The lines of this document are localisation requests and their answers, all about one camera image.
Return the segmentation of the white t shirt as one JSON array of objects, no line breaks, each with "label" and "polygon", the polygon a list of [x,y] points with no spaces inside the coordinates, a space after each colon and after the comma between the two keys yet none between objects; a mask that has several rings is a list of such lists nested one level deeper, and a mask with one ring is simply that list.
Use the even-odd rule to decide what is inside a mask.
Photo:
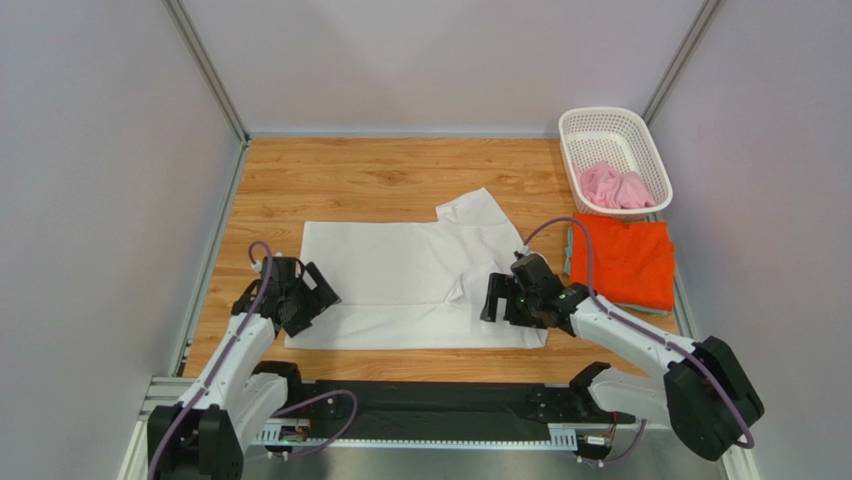
[{"label": "white t shirt", "polygon": [[300,257],[340,297],[285,344],[299,350],[539,349],[544,329],[481,320],[491,274],[522,239],[486,188],[435,209],[433,222],[308,221]]}]

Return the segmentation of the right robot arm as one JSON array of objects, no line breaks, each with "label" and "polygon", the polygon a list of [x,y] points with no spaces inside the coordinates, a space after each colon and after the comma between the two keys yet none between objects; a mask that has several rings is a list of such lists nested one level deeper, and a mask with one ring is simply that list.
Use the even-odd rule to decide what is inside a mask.
[{"label": "right robot arm", "polygon": [[637,376],[594,362],[577,374],[570,387],[594,409],[669,427],[705,460],[753,447],[750,429],[765,407],[726,342],[671,334],[583,283],[564,285],[538,254],[518,254],[510,270],[489,275],[481,320],[495,322],[503,303],[512,326],[561,330],[642,370]]}]

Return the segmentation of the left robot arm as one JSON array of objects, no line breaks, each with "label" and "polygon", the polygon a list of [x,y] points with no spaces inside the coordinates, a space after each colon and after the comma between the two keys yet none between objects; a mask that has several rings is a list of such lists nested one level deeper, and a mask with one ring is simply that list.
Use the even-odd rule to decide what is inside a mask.
[{"label": "left robot arm", "polygon": [[340,297],[312,263],[268,256],[231,307],[200,376],[147,421],[150,479],[239,479],[245,452],[272,418],[310,405],[297,365],[263,360],[282,334],[298,334]]}]

